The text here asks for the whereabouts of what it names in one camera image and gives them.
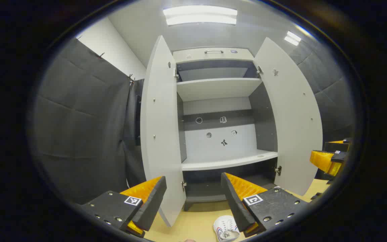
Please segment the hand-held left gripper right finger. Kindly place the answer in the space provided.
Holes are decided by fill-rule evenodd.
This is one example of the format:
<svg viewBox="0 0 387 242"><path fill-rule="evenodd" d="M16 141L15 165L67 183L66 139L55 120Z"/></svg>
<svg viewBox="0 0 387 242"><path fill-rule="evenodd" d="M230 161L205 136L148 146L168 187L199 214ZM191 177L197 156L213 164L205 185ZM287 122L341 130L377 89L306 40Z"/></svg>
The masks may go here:
<svg viewBox="0 0 387 242"><path fill-rule="evenodd" d="M280 187L265 189L227 172L221 173L221 187L245 237L276 234L310 205Z"/></svg>

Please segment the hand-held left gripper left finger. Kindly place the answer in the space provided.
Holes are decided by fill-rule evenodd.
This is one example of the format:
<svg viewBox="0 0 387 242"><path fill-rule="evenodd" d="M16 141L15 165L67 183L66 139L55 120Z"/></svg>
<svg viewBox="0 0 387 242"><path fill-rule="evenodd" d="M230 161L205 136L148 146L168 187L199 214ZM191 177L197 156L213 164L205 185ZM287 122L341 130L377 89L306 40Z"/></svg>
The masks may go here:
<svg viewBox="0 0 387 242"><path fill-rule="evenodd" d="M119 193L106 191L81 208L107 225L143 238L152 226L166 190L166 177L159 176Z"/></svg>

